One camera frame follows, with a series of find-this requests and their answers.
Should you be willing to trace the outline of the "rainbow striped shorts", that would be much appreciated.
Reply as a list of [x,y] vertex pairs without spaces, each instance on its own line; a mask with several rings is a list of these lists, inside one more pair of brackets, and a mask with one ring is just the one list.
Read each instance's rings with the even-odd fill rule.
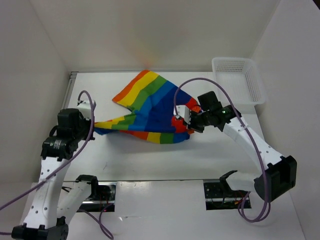
[[201,110],[193,97],[149,70],[141,71],[112,101],[130,113],[95,122],[94,131],[99,135],[122,132],[155,144],[180,143],[194,133],[174,116],[174,107],[183,105],[196,113]]

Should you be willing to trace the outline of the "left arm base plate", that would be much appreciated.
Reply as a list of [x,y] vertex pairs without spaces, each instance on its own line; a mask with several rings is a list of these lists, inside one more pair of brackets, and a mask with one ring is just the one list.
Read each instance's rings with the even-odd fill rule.
[[104,212],[115,211],[115,199],[116,199],[116,187],[117,183],[112,181],[102,181],[98,184],[97,195],[92,198],[84,200],[78,210],[85,210],[89,213],[99,213],[106,209]]

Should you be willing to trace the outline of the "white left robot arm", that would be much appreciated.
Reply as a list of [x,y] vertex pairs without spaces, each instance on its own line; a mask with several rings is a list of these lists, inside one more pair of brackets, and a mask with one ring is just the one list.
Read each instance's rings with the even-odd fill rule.
[[42,143],[41,172],[29,212],[21,225],[12,229],[14,240],[65,240],[72,217],[86,198],[100,194],[98,179],[82,175],[66,199],[59,201],[71,162],[83,150],[79,142],[94,140],[94,108],[62,109],[48,138]]

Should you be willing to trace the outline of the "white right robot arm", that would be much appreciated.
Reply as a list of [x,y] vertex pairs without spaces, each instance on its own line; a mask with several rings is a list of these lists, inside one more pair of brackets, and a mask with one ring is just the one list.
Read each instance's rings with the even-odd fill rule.
[[230,197],[236,191],[255,192],[272,202],[296,185],[297,161],[283,156],[265,142],[233,106],[223,106],[213,91],[198,97],[201,112],[190,112],[188,127],[202,133],[207,126],[218,128],[238,144],[260,169],[259,174],[231,170],[219,178],[219,191]]

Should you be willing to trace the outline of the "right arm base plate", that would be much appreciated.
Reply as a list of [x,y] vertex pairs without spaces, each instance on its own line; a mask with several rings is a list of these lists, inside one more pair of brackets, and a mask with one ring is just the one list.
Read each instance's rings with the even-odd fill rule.
[[203,188],[207,211],[237,209],[247,194],[243,190],[232,190],[225,193],[218,179],[204,180]]

